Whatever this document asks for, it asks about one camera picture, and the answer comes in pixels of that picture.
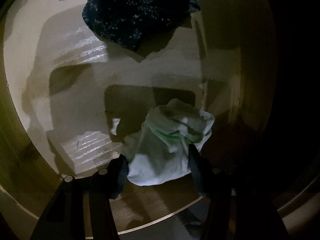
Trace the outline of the navy floral print underwear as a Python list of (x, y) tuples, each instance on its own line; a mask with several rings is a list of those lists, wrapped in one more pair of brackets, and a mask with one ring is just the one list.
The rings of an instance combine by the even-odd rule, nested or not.
[(164, 49), (179, 27), (191, 26), (197, 0), (87, 0), (82, 18), (99, 38), (142, 58)]

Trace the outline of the white green trimmed sock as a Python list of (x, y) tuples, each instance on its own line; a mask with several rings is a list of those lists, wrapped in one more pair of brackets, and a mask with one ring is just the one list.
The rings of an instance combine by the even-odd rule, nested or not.
[(189, 145), (200, 151), (212, 134), (214, 121), (210, 113), (178, 99), (150, 109), (140, 131), (124, 139), (128, 180), (152, 186), (188, 175)]

